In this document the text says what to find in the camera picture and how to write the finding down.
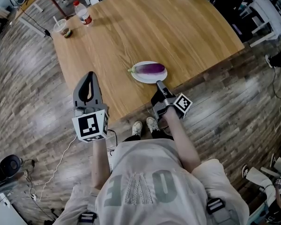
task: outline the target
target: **wooden table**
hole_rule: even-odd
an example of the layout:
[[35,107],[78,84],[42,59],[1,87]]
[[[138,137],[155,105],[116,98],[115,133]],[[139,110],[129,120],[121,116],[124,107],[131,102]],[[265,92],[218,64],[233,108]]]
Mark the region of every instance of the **wooden table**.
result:
[[74,16],[68,21],[73,35],[54,34],[53,40],[71,90],[87,72],[97,74],[110,122],[148,103],[156,92],[154,84],[127,72],[135,63],[164,64],[164,83],[173,89],[244,47],[208,0],[103,0],[88,9],[92,27]]

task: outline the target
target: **plastic cup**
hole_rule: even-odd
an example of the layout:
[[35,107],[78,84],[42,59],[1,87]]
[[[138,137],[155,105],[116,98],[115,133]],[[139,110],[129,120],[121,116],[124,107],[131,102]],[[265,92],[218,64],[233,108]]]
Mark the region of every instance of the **plastic cup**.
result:
[[72,30],[68,27],[66,19],[61,19],[58,21],[58,24],[54,25],[54,32],[60,33],[65,38],[69,38],[72,35]]

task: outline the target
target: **bottle cap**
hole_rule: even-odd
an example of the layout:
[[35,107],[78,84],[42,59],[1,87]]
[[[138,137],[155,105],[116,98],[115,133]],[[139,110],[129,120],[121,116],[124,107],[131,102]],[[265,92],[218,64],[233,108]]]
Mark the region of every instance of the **bottle cap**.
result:
[[78,6],[79,3],[80,3],[80,2],[79,2],[78,0],[76,0],[76,1],[73,2],[74,6]]

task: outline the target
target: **floor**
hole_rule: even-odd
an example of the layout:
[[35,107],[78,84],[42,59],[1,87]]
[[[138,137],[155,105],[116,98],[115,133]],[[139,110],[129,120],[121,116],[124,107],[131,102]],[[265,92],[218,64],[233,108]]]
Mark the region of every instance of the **floor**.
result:
[[[41,26],[52,30],[52,16],[61,14],[49,0],[40,0],[40,16],[27,13]],[[68,14],[70,6],[64,8]],[[34,159],[32,183],[40,196],[63,151],[74,139],[72,95],[67,88],[49,37],[42,38],[21,23],[6,28],[0,41],[0,159],[16,154]],[[281,50],[279,41],[266,41],[246,48],[176,89],[183,91],[193,106],[183,123],[201,159],[219,159],[232,185],[250,205],[251,212],[262,202],[256,186],[241,178],[243,164],[268,166],[270,156],[281,144],[281,101],[274,96],[274,71],[264,54]],[[276,69],[275,90],[281,96],[281,68]],[[136,120],[145,121],[149,105],[113,124],[122,141]],[[144,138],[149,138],[148,129]],[[115,145],[109,134],[108,147]],[[64,208],[73,185],[90,183],[92,146],[75,141],[58,172],[38,202],[49,216]],[[24,169],[32,171],[29,161]],[[29,197],[30,184],[22,178],[9,197],[26,221],[43,224],[49,219]]]

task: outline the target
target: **white sneaker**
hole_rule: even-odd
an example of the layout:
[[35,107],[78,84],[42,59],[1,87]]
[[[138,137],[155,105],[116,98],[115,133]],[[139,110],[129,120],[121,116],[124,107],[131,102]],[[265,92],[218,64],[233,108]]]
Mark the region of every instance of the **white sneaker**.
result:
[[152,117],[148,117],[147,118],[147,126],[150,129],[150,132],[152,133],[154,130],[159,130],[157,121],[155,120],[155,118]]
[[141,136],[141,130],[142,130],[141,121],[136,121],[132,126],[132,136],[134,135]]
[[249,172],[249,167],[248,165],[244,165],[243,168],[242,168],[242,177],[243,178],[246,178],[246,176],[248,175],[248,172]]
[[270,63],[270,58],[271,58],[271,57],[266,54],[266,55],[264,56],[264,58],[266,59],[266,63],[270,66],[270,68],[272,68],[273,66],[272,66],[271,63]]

